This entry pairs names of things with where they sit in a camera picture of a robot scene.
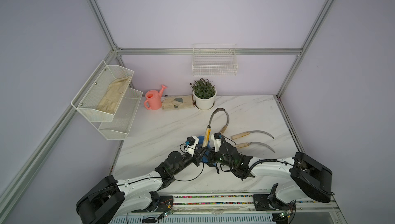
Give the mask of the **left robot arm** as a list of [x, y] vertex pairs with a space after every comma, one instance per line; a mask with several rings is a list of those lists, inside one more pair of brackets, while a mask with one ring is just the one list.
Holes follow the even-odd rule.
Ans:
[[208, 147], [187, 148], [187, 152], [171, 152], [154, 171], [132, 179], [117, 180], [106, 176], [76, 204], [83, 224], [108, 224], [119, 215], [136, 210], [154, 211], [159, 206], [158, 191], [172, 184], [175, 175], [189, 165], [199, 166]]

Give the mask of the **blue fluffy rag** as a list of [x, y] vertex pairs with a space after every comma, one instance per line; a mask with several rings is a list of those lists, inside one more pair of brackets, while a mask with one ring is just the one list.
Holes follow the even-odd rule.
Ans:
[[206, 164], [215, 164], [215, 162], [212, 160], [212, 155], [213, 152], [215, 152], [215, 148], [211, 147], [210, 144], [207, 145], [207, 148], [203, 152], [203, 141], [204, 141], [204, 136], [200, 135], [198, 136], [198, 144], [196, 148], [200, 149], [200, 154], [202, 155], [202, 162]]

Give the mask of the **sickle with wooden handle middle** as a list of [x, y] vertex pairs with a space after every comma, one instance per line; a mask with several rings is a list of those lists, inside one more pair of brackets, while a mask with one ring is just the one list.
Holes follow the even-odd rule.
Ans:
[[244, 148], [244, 147], [248, 147], [248, 146], [251, 146], [251, 145], [264, 146], [264, 147], [268, 148], [269, 150], [271, 150], [273, 153], [275, 153], [275, 150], [274, 150], [271, 146], [269, 146], [269, 145], [267, 145], [267, 144], [265, 144], [265, 143], [262, 143], [262, 142], [246, 142], [246, 143], [240, 143], [240, 144], [237, 144], [237, 145], [236, 145], [236, 148]]

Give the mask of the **white plant pot with saucer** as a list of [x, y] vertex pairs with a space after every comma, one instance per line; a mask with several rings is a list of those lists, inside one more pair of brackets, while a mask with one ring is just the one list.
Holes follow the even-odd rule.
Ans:
[[198, 98], [195, 95], [195, 91], [193, 91], [192, 94], [193, 94], [193, 100], [194, 100], [195, 106], [200, 110], [210, 110], [215, 104], [215, 97], [217, 95], [217, 90], [214, 89], [214, 91], [215, 91], [214, 96], [212, 96], [208, 99]]

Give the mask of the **white mesh lower shelf basket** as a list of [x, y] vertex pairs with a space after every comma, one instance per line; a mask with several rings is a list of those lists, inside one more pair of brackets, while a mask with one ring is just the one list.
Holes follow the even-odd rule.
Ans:
[[111, 123], [101, 123], [98, 131], [106, 140], [124, 140], [128, 137], [143, 93], [127, 88]]

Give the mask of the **green potted plant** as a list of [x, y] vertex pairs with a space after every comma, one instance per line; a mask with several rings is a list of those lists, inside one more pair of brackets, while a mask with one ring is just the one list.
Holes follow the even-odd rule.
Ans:
[[194, 95], [200, 99], [209, 99], [216, 94], [215, 86], [208, 79], [195, 80], [193, 83], [190, 83], [190, 87]]

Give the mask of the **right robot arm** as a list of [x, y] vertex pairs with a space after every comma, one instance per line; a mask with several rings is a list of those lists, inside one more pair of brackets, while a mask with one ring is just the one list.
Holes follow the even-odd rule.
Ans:
[[261, 159], [243, 155], [222, 141], [214, 142], [210, 156], [210, 160], [228, 166], [242, 181], [263, 176], [287, 179], [285, 183], [273, 184], [271, 191], [272, 198], [282, 203], [306, 197], [323, 203], [331, 201], [332, 171], [307, 154], [297, 152], [285, 159]]

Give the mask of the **white mesh shelf basket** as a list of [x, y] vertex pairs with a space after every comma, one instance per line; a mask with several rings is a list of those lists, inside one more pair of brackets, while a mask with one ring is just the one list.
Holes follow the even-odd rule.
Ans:
[[127, 88], [111, 123], [101, 123], [98, 131], [106, 140], [124, 140], [128, 137], [143, 93]]
[[125, 90], [117, 97], [115, 108], [110, 112], [99, 109], [99, 104], [106, 96], [110, 84], [116, 80], [125, 79], [125, 85], [131, 83], [134, 71], [119, 65], [108, 65], [102, 61], [78, 92], [71, 102], [71, 105], [91, 123], [110, 123], [115, 117], [115, 113], [120, 105], [120, 101], [125, 96]]

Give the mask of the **pink watering can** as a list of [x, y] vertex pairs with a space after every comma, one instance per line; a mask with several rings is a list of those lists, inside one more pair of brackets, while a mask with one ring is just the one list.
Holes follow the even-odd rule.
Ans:
[[166, 88], [165, 85], [162, 85], [159, 91], [150, 90], [146, 93], [144, 106], [147, 110], [158, 110], [161, 108], [161, 98]]

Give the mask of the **aluminium frame profile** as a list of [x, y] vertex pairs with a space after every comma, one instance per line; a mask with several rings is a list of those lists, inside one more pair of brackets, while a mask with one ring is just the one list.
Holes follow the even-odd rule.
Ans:
[[93, 14], [100, 25], [102, 32], [105, 35], [106, 40], [110, 45], [110, 51], [107, 53], [104, 61], [102, 61], [89, 79], [86, 81], [84, 86], [79, 90], [77, 95], [73, 98], [71, 104], [67, 107], [61, 118], [55, 123], [50, 132], [46, 135], [42, 143], [38, 146], [32, 156], [28, 159], [22, 169], [18, 172], [16, 177], [13, 179], [11, 184], [5, 190], [1, 196], [1, 215], [6, 217], [14, 209], [17, 203], [20, 201], [26, 190], [31, 185], [32, 181], [37, 176], [41, 167], [46, 162], [51, 151], [55, 147], [59, 136], [63, 133], [63, 130], [67, 127], [76, 112], [82, 111], [82, 104], [80, 100], [84, 98], [84, 94], [88, 94], [91, 90], [91, 86], [94, 85], [94, 80], [99, 78], [104, 71], [111, 66], [111, 61], [117, 60], [118, 66], [123, 66], [121, 59], [122, 55], [192, 55], [199, 57], [207, 57], [211, 60], [217, 56], [236, 56], [236, 55], [295, 55], [297, 58], [291, 66], [289, 73], [287, 74], [285, 81], [280, 87], [277, 97], [284, 94], [289, 82], [291, 81], [296, 69], [300, 65], [304, 58], [308, 48], [313, 42], [319, 29], [322, 27], [328, 12], [333, 6], [335, 0], [325, 0], [322, 9], [319, 12], [310, 32], [300, 49], [228, 49], [224, 47], [214, 48], [212, 44], [208, 48], [198, 49], [138, 49], [138, 48], [118, 48], [115, 44], [110, 31], [105, 22], [105, 19], [100, 11], [97, 0], [87, 0]]

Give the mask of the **white mesh upper shelf basket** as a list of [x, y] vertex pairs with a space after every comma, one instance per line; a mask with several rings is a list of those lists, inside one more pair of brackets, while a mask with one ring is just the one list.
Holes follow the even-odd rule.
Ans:
[[125, 79], [125, 85], [131, 83], [134, 71], [119, 65], [108, 65], [102, 61], [78, 92], [71, 102], [71, 105], [91, 123], [110, 123], [115, 117], [115, 113], [120, 105], [120, 101], [125, 96], [125, 90], [117, 97], [115, 108], [110, 112], [99, 109], [99, 104], [106, 96], [110, 84], [116, 80]]

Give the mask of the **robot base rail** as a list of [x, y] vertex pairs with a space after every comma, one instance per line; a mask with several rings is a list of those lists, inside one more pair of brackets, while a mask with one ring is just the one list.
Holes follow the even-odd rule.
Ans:
[[106, 216], [103, 224], [345, 224], [334, 199], [293, 200], [287, 210], [264, 210], [264, 196], [253, 193], [167, 194], [153, 212], [138, 210]]

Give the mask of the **beige work glove on table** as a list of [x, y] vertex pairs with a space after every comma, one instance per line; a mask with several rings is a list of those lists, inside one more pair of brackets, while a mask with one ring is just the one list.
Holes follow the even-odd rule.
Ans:
[[192, 95], [169, 96], [164, 98], [161, 108], [165, 111], [193, 108]]

